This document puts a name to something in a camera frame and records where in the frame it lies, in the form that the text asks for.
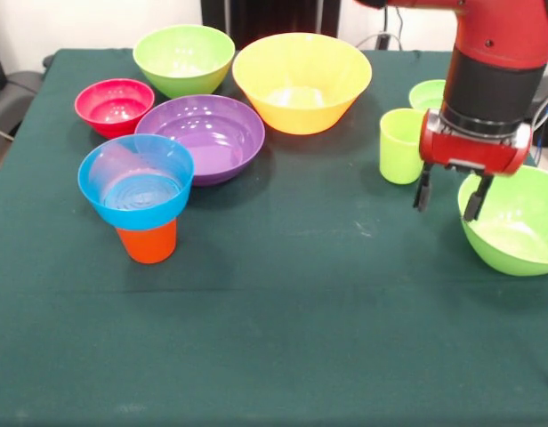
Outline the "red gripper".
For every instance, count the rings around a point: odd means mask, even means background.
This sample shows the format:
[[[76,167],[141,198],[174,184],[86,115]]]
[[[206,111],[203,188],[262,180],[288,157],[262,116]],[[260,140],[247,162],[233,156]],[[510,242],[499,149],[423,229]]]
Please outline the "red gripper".
[[[423,117],[419,154],[423,169],[418,181],[413,208],[424,212],[431,195],[431,169],[440,165],[485,174],[471,193],[463,212],[466,222],[479,218],[494,177],[512,175],[527,158],[532,143],[532,128],[521,124],[509,137],[482,139],[460,133],[443,121],[437,109],[429,109]]]

